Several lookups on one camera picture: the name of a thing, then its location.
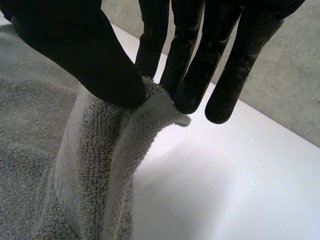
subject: gray towel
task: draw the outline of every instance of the gray towel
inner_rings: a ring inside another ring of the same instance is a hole
[[[6,33],[0,33],[0,41],[2,37],[7,42],[17,41],[15,48],[25,48],[20,40]],[[1,45],[0,51],[9,45]],[[30,68],[35,63],[30,59],[24,64],[16,71],[32,78]],[[10,76],[8,79],[4,82],[12,85]],[[28,82],[23,84],[29,89]],[[46,151],[51,148],[41,144],[25,144],[19,138],[14,141],[10,134],[1,136],[1,240],[132,238],[133,174],[161,129],[171,124],[187,126],[190,122],[174,108],[164,90],[148,79],[145,84],[148,99],[135,110],[105,103],[81,86],[57,154]],[[4,86],[6,96],[11,85]],[[24,95],[23,88],[16,91]],[[10,103],[4,100],[13,101],[10,97],[0,100],[5,106]],[[19,114],[10,113],[12,119]]]

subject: white surface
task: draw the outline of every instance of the white surface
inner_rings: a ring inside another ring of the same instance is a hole
[[[134,61],[138,39],[114,30]],[[227,123],[210,123],[213,89],[138,169],[134,240],[320,240],[320,149],[241,101]]]

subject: towel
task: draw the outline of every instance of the towel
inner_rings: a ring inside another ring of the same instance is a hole
[[[1,107],[5,109],[0,111],[4,131],[0,135],[0,240],[132,239],[134,172],[159,131],[171,124],[186,127],[190,119],[178,112],[168,94],[150,79],[144,79],[146,102],[134,110],[124,109],[101,101],[83,86],[67,86],[61,79],[57,83],[36,75],[44,65],[56,69],[57,76],[62,76],[63,70],[26,46],[10,26],[0,29],[1,42],[5,43],[0,44],[2,53],[11,49],[12,62],[7,66],[16,69],[0,80]],[[29,61],[22,65],[25,54]],[[41,86],[55,91],[43,92]],[[52,99],[59,94],[65,100],[60,105],[63,111],[56,105],[60,99]],[[23,98],[34,107],[25,105]],[[23,112],[22,106],[39,111],[41,107],[36,106],[42,104],[49,108],[50,119]],[[12,106],[22,113],[11,110]],[[20,124],[16,134],[5,130],[11,126],[10,116]],[[23,129],[21,124],[30,119],[38,122],[29,122],[29,128]],[[64,123],[64,132],[54,137],[51,132],[46,134],[42,121],[53,124],[57,119]],[[36,136],[35,126],[42,126],[39,131],[43,135]]]

